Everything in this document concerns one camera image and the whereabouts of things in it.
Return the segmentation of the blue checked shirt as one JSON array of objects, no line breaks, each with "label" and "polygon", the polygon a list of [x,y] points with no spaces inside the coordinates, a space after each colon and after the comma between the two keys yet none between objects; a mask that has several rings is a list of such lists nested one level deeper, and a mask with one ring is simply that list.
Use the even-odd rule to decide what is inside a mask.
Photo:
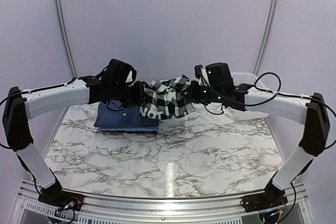
[{"label": "blue checked shirt", "polygon": [[100,129],[157,128],[158,119],[151,119],[141,114],[138,106],[124,108],[119,101],[100,102],[94,127]]}]

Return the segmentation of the black white plaid shirt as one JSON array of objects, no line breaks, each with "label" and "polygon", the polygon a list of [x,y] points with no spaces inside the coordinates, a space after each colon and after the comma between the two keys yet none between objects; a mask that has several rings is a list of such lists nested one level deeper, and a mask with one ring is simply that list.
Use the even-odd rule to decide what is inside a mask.
[{"label": "black white plaid shirt", "polygon": [[182,92],[190,84],[185,75],[169,80],[145,82],[143,85],[146,100],[140,105],[140,114],[151,119],[169,120],[194,112],[192,102],[182,96]]}]

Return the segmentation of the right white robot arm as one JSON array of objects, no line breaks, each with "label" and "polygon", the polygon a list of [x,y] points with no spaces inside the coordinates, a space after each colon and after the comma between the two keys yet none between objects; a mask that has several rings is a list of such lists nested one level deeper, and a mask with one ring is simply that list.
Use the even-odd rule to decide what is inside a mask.
[{"label": "right white robot arm", "polygon": [[183,97],[194,103],[208,105],[220,103],[238,111],[255,111],[293,120],[304,125],[302,139],[296,150],[275,173],[260,195],[260,203],[271,207],[298,176],[302,175],[312,161],[328,149],[327,138],[330,121],[323,96],[312,96],[267,91],[251,84],[240,84],[229,90],[220,90],[209,84],[192,81],[182,92]]}]

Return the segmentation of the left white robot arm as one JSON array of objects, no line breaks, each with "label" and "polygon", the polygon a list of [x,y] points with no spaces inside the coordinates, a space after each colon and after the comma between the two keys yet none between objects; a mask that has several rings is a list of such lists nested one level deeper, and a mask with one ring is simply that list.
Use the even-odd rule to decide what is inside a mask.
[{"label": "left white robot arm", "polygon": [[5,106],[2,120],[6,148],[16,154],[23,168],[37,180],[43,196],[54,205],[61,206],[66,202],[66,193],[46,164],[42,149],[34,141],[32,130],[38,129],[37,123],[46,119],[56,126],[57,122],[51,116],[60,119],[61,113],[74,105],[116,100],[128,107],[141,103],[144,97],[141,81],[133,84],[106,83],[94,76],[74,78],[70,82],[37,89],[13,87],[1,102]]}]

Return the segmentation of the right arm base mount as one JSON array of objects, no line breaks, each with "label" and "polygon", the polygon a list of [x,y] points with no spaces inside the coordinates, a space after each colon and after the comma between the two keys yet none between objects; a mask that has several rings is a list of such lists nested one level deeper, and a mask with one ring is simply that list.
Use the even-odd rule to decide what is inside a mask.
[{"label": "right arm base mount", "polygon": [[285,193],[275,196],[272,193],[258,193],[242,197],[240,205],[245,212],[261,211],[264,209],[282,206],[288,203]]}]

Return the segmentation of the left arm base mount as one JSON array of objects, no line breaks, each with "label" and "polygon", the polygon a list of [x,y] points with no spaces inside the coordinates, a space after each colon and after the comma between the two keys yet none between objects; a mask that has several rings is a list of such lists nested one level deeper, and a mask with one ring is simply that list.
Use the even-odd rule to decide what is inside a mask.
[{"label": "left arm base mount", "polygon": [[58,207],[61,210],[80,211],[82,207],[83,195],[62,191],[57,199],[49,200],[43,195],[39,195],[38,201]]}]

